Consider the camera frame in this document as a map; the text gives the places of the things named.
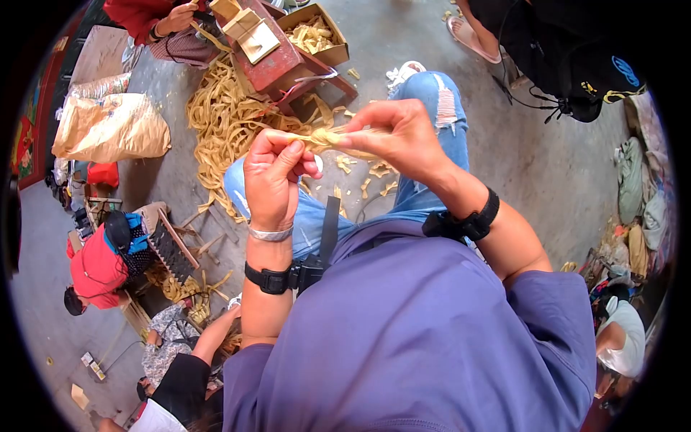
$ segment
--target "knee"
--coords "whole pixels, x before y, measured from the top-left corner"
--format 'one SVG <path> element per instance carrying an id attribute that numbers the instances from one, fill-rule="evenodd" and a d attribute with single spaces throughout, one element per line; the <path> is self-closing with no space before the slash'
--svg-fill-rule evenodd
<path id="1" fill-rule="evenodd" d="M 401 85 L 404 86 L 401 89 L 401 99 L 420 99 L 423 102 L 430 98 L 436 100 L 443 88 L 457 92 L 453 80 L 442 72 L 418 72 Z"/>
<path id="2" fill-rule="evenodd" d="M 235 207 L 240 210 L 240 213 L 249 219 L 249 207 L 245 200 L 245 171 L 243 163 L 245 158 L 240 158 L 233 162 L 233 164 L 223 174 L 223 188 L 228 194 L 230 201 L 235 204 Z"/>

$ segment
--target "patterned pants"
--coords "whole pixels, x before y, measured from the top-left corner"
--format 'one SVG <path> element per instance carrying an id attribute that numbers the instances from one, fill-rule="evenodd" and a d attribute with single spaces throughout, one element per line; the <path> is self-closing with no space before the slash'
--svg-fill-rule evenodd
<path id="1" fill-rule="evenodd" d="M 197 39 L 196 32 L 197 30 L 190 27 L 150 44 L 151 54 L 160 60 L 187 63 L 199 69 L 206 69 L 209 67 L 207 60 L 218 52 L 218 48 L 210 42 Z"/>

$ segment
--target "white shirt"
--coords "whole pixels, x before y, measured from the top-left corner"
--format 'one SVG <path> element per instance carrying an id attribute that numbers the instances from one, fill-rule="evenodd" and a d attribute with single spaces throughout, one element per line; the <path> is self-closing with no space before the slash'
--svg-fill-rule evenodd
<path id="1" fill-rule="evenodd" d="M 617 301 L 616 297 L 609 300 L 607 311 L 609 319 L 598 329 L 598 336 L 610 323 L 616 322 L 624 329 L 626 340 L 620 350 L 605 349 L 598 360 L 625 377 L 635 378 L 643 369 L 645 354 L 645 330 L 641 317 L 628 301 Z"/>
<path id="2" fill-rule="evenodd" d="M 178 419 L 153 399 L 146 401 L 144 412 L 129 430 L 130 432 L 187 432 Z"/>

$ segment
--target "white sneaker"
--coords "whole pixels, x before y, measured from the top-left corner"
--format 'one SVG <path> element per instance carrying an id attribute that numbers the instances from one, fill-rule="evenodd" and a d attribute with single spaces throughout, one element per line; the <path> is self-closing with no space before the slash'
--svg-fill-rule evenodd
<path id="1" fill-rule="evenodd" d="M 230 301 L 228 302 L 228 310 L 230 310 L 230 308 L 232 308 L 233 305 L 239 306 L 242 303 L 242 300 L 243 300 L 243 293 L 241 292 L 240 295 L 238 295 L 237 297 L 233 297 L 232 299 L 230 299 Z"/>

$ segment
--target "red string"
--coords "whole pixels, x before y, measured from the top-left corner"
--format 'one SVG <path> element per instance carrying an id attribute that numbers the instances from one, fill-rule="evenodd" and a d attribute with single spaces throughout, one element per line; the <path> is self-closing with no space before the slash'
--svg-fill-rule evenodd
<path id="1" fill-rule="evenodd" d="M 269 104 L 269 106 L 267 106 L 264 111 L 261 111 L 259 114 L 255 115 L 253 118 L 261 117 L 262 115 L 271 111 L 272 108 L 274 108 L 276 105 L 283 102 L 290 95 L 290 93 L 292 93 L 292 91 L 295 90 L 296 88 L 298 88 L 300 85 L 302 85 L 302 83 L 295 84 L 293 87 L 289 88 L 288 91 L 281 90 L 280 92 L 283 93 L 283 97 L 279 101 L 272 102 L 271 104 Z"/>

